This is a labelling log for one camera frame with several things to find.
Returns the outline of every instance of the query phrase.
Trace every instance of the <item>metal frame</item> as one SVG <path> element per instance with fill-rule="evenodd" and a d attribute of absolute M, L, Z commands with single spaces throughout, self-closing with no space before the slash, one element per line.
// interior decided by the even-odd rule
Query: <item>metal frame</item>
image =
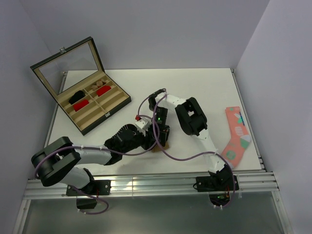
<path fill-rule="evenodd" d="M 231 73 L 237 88 L 237 92 L 242 103 L 242 107 L 246 116 L 249 129 L 253 138 L 253 142 L 259 157 L 259 161 L 262 170 L 257 171 L 241 171 L 235 172 L 237 180 L 240 186 L 238 197 L 242 197 L 242 193 L 247 192 L 268 192 L 271 191 L 278 215 L 281 220 L 284 233 L 293 234 L 290 221 L 288 219 L 286 209 L 282 202 L 278 184 L 276 182 L 273 172 L 267 172 L 265 170 L 263 160 L 261 158 L 258 145 L 254 138 L 254 133 L 246 112 L 244 102 L 239 91 L 237 81 L 233 69 Z M 45 145 L 48 145 L 51 131 L 53 128 L 55 116 L 58 110 L 56 105 L 49 132 L 45 141 Z M 125 175 L 125 176 L 96 176 L 95 179 L 109 179 L 111 180 L 111 193 L 109 197 L 130 197 L 130 196 L 160 196 L 160 195 L 195 195 L 198 194 L 193 189 L 192 185 L 195 182 L 197 176 L 207 176 L 208 173 L 184 173 L 184 174 L 157 174 L 157 175 Z M 29 180 L 25 189 L 22 204 L 19 210 L 18 218 L 16 220 L 13 234 L 21 234 L 24 224 L 26 222 L 29 206 L 33 199 L 76 199 L 76 197 L 67 197 L 66 185 L 56 184 L 51 187 L 43 187 L 40 180 Z"/>

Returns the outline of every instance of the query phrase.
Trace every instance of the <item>colorful sock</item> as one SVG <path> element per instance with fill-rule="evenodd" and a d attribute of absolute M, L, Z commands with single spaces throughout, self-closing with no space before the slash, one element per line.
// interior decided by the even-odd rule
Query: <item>colorful sock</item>
<path fill-rule="evenodd" d="M 238 106 L 227 107 L 225 113 L 229 122 L 231 140 L 221 155 L 229 162 L 231 168 L 234 168 L 241 161 L 252 138 L 247 131 Z"/>

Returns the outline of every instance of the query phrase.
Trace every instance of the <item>wooden block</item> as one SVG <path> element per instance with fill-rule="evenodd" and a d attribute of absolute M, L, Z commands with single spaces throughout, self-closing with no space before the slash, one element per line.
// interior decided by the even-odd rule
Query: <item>wooden block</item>
<path fill-rule="evenodd" d="M 165 150 L 168 150 L 169 149 L 169 144 L 168 144 L 168 142 L 166 142 L 166 145 L 165 145 L 165 147 L 163 147 Z M 159 151 L 161 151 L 161 149 L 159 148 L 159 146 L 158 145 L 156 145 L 152 150 L 151 150 L 153 153 L 156 153 L 156 152 L 159 152 Z"/>
<path fill-rule="evenodd" d="M 103 86 L 103 82 L 99 80 L 99 81 L 97 82 L 97 86 L 98 86 L 98 87 Z"/>

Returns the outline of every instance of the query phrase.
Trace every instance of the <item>white wall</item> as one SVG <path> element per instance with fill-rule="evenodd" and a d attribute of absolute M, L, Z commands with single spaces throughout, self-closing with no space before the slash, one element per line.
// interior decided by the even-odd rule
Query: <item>white wall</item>
<path fill-rule="evenodd" d="M 312 1 L 271 0 L 236 77 L 295 233 L 312 229 Z"/>
<path fill-rule="evenodd" d="M 104 68 L 235 68 L 269 0 L 20 0 L 52 53 L 88 36 Z"/>
<path fill-rule="evenodd" d="M 29 66 L 50 56 L 18 0 L 0 1 L 0 233 L 11 233 L 54 101 Z"/>

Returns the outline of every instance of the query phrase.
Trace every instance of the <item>box clasp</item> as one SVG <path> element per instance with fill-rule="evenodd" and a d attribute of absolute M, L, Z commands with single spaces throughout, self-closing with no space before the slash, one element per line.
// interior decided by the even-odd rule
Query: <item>box clasp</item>
<path fill-rule="evenodd" d="M 61 47 L 61 48 L 59 49 L 59 51 L 60 51 L 61 54 L 64 54 L 64 53 L 66 52 L 65 47 L 64 47 L 64 46 Z"/>

